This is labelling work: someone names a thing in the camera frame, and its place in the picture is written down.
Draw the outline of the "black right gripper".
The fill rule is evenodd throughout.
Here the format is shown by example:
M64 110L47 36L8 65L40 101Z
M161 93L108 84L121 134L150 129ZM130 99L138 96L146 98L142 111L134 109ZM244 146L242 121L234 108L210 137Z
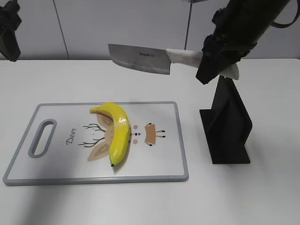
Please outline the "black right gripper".
M208 84L220 72L240 61L249 53L249 46L209 35L206 37L202 48L202 60L196 73L196 78L202 84Z

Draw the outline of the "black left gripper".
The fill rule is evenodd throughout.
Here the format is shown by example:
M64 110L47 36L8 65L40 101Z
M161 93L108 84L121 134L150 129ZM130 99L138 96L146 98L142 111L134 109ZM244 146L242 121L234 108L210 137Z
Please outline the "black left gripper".
M0 7L0 53L12 62L16 62L21 54L15 36L15 31L22 22L19 10L17 0L9 0L5 6Z

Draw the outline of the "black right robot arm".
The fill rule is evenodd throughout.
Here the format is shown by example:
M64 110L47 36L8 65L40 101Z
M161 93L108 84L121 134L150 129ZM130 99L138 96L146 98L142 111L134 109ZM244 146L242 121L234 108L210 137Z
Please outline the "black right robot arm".
M299 11L290 23L275 22L287 4L287 0L231 0L216 11L212 18L216 27L204 40L196 78L208 84L224 69L247 56L270 26L284 29L296 22Z

